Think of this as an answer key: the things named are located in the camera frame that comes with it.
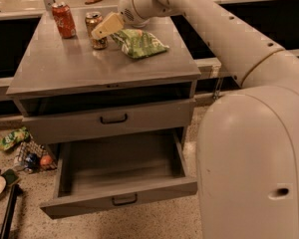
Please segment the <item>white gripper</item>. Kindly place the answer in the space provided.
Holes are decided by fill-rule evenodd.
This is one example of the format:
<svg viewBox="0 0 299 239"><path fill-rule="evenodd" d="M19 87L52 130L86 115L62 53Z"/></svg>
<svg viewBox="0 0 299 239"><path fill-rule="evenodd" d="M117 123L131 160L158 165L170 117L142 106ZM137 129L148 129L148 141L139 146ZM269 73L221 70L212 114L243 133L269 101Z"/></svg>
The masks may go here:
<svg viewBox="0 0 299 239"><path fill-rule="evenodd" d="M122 30L125 23L133 25L148 22L152 17L166 17L172 14L172 10L158 0L120 0L118 11L121 15L111 12L93 29L91 34L94 39L100 40Z"/></svg>

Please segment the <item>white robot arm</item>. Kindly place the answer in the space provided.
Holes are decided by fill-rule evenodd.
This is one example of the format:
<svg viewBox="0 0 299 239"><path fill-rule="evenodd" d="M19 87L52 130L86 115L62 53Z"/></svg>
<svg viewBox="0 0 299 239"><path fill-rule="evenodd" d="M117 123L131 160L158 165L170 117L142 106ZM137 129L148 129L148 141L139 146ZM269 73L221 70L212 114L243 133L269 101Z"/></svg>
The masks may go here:
<svg viewBox="0 0 299 239"><path fill-rule="evenodd" d="M199 125L203 239L299 239L299 59L212 0L120 0L93 36L170 15L186 19L240 88Z"/></svg>

